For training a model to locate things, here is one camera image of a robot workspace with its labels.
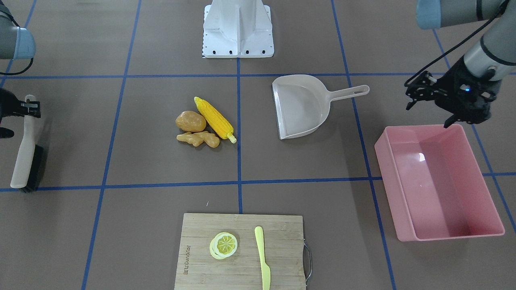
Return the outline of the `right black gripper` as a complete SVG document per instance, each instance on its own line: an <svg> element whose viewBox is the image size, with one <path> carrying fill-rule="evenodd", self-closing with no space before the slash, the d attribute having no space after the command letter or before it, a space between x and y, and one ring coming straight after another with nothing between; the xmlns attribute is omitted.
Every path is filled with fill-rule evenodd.
<svg viewBox="0 0 516 290"><path fill-rule="evenodd" d="M11 91L1 88L0 119L7 117L23 117L24 137L35 139L35 120L41 117L41 103L33 95L27 95L22 101Z"/></svg>

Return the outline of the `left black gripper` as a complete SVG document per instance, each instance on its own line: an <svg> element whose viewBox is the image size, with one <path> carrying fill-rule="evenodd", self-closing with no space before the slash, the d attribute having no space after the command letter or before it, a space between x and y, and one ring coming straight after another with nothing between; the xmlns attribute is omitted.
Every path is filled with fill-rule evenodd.
<svg viewBox="0 0 516 290"><path fill-rule="evenodd" d="M405 95L411 98L406 110L418 101L433 101L452 115L443 123L448 128L457 122L480 124L491 118L491 103L497 99L501 81L493 81L496 66L489 66L481 77L476 77L460 58L445 75L438 80L429 71L423 71L405 82ZM433 85L442 91L438 96Z"/></svg>

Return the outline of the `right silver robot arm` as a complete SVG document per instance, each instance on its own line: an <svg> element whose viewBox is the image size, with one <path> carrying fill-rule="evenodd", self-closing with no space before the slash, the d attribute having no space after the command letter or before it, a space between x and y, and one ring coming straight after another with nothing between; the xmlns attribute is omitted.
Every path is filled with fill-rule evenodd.
<svg viewBox="0 0 516 290"><path fill-rule="evenodd" d="M10 10L1 3L0 8L0 56L2 60L28 59L26 68L20 72L2 72L4 76L20 75L28 71L33 65L36 53L35 39L26 28L20 27ZM0 90L0 119L7 117L35 117L40 118L39 101L22 101L11 91Z"/></svg>

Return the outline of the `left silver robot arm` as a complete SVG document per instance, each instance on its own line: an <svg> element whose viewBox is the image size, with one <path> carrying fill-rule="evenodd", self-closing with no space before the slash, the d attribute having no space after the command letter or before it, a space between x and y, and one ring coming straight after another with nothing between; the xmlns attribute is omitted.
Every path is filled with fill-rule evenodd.
<svg viewBox="0 0 516 290"><path fill-rule="evenodd" d="M452 27L473 22L482 26L436 58L440 61L474 35L480 39L440 78L424 66L404 86L411 98L406 110L420 101L433 101L451 113L444 122L480 124L491 118L504 77L516 66L516 3L514 0L419 0L416 20L422 29Z"/></svg>

